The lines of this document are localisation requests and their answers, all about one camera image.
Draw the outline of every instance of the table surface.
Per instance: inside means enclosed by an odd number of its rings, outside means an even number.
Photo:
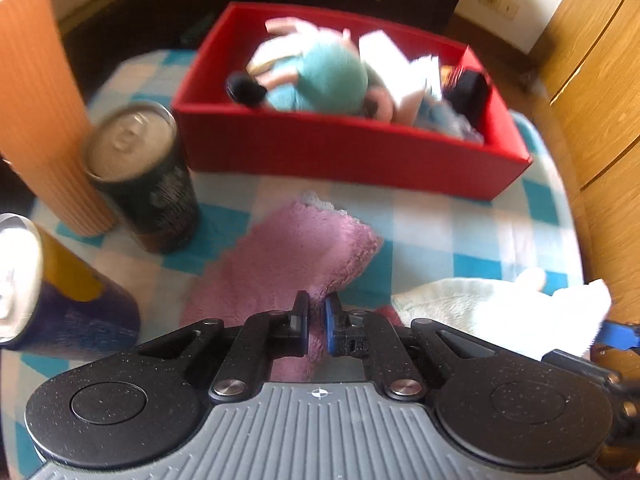
[[[124,62],[93,99],[92,121],[133,99],[169,107],[193,57],[191,51],[163,50]],[[453,276],[513,280],[530,266],[546,270],[547,293],[581,284],[577,238],[558,171],[539,133],[523,116],[513,117],[534,161],[492,202],[325,180],[199,173],[193,179],[203,221],[185,249],[166,256],[145,253],[123,226],[79,238],[40,202],[31,218],[131,291],[140,305],[141,340],[178,328],[184,301],[206,263],[306,190],[385,239],[363,275],[341,292],[347,305],[383,306],[391,294]],[[43,381],[79,364],[2,350],[2,437],[14,480],[40,466],[24,427],[26,401]]]

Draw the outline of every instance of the purple and yellow can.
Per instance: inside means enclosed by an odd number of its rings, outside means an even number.
[[[139,332],[132,295],[29,219],[0,215],[0,347],[92,360]]]

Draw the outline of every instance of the can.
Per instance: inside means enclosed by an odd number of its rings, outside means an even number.
[[[92,360],[135,346],[136,300],[29,219],[0,215],[0,347]]]
[[[152,253],[185,245],[198,223],[198,203],[177,134],[162,105],[134,101],[89,135],[82,154],[94,186]]]

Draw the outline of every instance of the stuffed toy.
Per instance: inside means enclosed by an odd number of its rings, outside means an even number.
[[[297,18],[267,20],[278,37],[263,43],[247,72],[235,72],[226,90],[240,104],[279,111],[366,115],[390,122],[394,106],[388,91],[360,60],[348,30],[318,28]]]

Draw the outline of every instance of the wooden door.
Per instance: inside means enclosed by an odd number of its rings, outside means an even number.
[[[596,43],[622,0],[562,0],[530,56],[553,98]]]
[[[552,108],[584,188],[640,135],[640,0],[624,0]]]
[[[609,318],[640,323],[640,144],[581,196],[595,277],[605,280],[614,301]]]

